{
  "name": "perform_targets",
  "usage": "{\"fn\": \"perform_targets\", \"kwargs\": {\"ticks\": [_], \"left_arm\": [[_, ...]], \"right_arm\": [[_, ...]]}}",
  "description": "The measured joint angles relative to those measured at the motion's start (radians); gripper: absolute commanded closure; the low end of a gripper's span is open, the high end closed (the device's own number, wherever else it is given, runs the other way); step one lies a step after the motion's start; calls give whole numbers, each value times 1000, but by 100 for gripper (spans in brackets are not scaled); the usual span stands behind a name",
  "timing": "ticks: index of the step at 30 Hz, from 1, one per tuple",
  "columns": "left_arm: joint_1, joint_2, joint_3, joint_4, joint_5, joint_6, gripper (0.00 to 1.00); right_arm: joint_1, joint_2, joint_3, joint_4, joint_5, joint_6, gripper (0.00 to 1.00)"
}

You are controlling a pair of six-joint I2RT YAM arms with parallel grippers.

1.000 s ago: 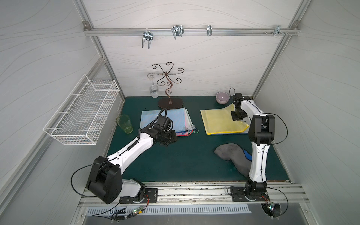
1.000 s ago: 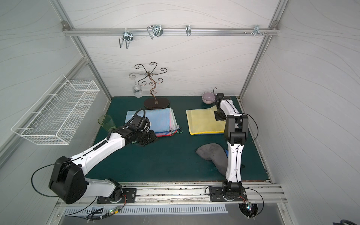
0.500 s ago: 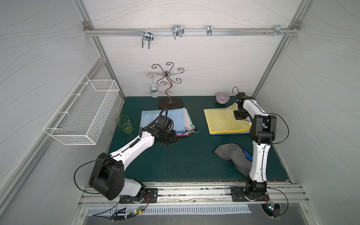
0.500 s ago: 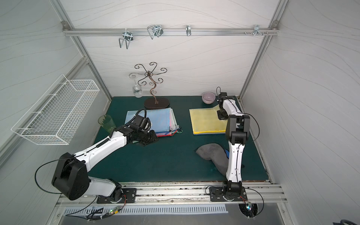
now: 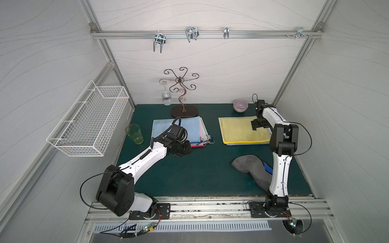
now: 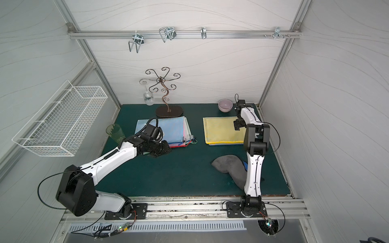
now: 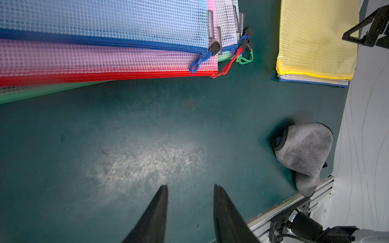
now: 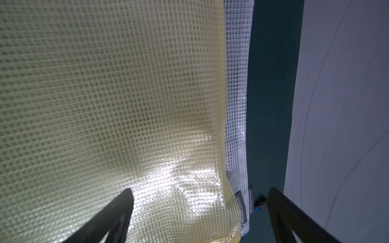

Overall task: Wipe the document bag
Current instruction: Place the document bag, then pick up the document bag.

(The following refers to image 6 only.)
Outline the yellow mesh document bag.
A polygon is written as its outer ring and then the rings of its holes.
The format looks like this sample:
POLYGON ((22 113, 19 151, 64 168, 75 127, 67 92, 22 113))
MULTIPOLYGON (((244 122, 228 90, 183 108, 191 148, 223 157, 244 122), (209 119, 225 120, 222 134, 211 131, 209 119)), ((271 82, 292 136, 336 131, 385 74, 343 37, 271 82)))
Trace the yellow mesh document bag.
POLYGON ((204 117, 205 143, 208 145, 243 144, 246 128, 235 130, 236 117, 204 117))

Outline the grey microfibre cloth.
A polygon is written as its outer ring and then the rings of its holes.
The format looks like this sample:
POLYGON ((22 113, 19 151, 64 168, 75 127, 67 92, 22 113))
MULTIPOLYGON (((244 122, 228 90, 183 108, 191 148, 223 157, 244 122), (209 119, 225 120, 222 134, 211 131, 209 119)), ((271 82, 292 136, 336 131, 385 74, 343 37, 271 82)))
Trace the grey microfibre cloth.
POLYGON ((211 165, 219 172, 229 174, 235 184, 244 190, 247 171, 243 162, 235 155, 225 155, 216 158, 211 165))

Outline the white mesh document bag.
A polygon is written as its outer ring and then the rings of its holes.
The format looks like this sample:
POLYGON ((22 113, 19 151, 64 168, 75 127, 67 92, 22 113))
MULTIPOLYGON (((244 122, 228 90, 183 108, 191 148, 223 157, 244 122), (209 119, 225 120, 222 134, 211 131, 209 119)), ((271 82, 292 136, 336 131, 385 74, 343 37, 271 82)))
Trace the white mesh document bag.
POLYGON ((235 145, 243 145, 243 142, 238 143, 210 143, 209 146, 235 146, 235 145))

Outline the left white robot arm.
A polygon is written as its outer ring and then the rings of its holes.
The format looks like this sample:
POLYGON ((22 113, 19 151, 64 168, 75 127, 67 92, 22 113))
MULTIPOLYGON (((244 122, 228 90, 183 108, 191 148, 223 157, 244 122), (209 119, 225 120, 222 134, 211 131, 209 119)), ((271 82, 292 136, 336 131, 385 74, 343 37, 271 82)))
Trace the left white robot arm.
POLYGON ((132 201, 121 193, 96 190, 95 186, 125 162, 148 153, 159 157, 171 152, 167 141, 145 141, 137 136, 124 139, 110 152, 82 166, 71 165, 63 172, 56 200, 75 216, 91 211, 105 211, 117 219, 127 219, 133 211, 132 201))

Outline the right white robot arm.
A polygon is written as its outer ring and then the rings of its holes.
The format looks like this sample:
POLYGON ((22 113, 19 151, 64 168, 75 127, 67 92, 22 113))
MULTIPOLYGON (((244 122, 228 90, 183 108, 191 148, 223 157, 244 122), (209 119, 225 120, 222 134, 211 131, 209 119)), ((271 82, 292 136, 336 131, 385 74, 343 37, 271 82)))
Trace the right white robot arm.
POLYGON ((244 191, 247 196, 261 197, 262 165, 270 146, 270 126, 258 118, 252 107, 240 105, 235 110, 237 112, 235 130, 246 128, 243 145, 248 168, 244 191))

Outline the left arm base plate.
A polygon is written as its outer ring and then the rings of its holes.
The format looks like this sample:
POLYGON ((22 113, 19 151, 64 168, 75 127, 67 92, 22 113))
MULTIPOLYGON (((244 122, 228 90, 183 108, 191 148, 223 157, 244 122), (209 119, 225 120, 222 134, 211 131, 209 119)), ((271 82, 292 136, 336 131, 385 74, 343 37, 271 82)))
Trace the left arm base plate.
POLYGON ((143 220, 146 218, 148 204, 146 203, 134 203, 127 204, 122 207, 118 212, 107 211, 105 220, 143 220))

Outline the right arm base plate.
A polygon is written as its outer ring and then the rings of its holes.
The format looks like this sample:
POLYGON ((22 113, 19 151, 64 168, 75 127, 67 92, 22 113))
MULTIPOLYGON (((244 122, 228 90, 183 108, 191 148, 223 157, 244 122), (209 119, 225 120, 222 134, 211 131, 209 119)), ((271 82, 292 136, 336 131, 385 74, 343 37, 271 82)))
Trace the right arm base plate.
POLYGON ((255 206, 241 206, 238 201, 225 201, 222 207, 228 218, 267 218, 264 202, 255 206))

